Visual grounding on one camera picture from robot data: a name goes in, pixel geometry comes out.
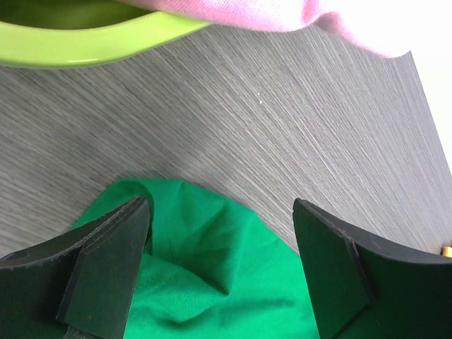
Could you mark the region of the lime green plastic basin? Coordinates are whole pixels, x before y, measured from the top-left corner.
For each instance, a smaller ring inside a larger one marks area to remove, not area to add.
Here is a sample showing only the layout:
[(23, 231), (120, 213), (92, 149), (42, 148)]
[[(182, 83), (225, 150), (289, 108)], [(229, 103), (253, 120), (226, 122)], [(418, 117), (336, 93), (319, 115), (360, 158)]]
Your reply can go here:
[(74, 69), (108, 64), (207, 26), (120, 1), (2, 1), (1, 65)]

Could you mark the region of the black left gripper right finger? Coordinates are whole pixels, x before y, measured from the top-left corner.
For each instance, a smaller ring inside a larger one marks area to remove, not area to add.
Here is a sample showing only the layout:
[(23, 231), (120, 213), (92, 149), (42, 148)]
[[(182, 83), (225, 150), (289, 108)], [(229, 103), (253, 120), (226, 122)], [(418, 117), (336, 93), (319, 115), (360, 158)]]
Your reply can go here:
[(292, 219), (321, 338), (450, 338), (451, 260), (297, 199)]

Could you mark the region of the green t shirt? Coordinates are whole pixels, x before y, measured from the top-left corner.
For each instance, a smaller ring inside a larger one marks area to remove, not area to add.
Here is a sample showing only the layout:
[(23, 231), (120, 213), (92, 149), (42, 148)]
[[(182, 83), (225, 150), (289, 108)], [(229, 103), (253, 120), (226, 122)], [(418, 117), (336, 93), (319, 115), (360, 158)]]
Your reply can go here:
[(126, 338), (321, 338), (298, 247), (254, 211), (187, 182), (123, 179), (74, 229), (134, 197), (150, 209)]

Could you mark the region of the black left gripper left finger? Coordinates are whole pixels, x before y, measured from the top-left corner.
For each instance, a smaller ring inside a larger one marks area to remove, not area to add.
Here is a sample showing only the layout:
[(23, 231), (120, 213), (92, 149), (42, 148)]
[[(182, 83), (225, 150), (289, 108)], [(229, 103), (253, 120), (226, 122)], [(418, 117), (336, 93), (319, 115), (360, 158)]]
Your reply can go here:
[(102, 217), (1, 258), (1, 337), (123, 338), (150, 209), (134, 197)]

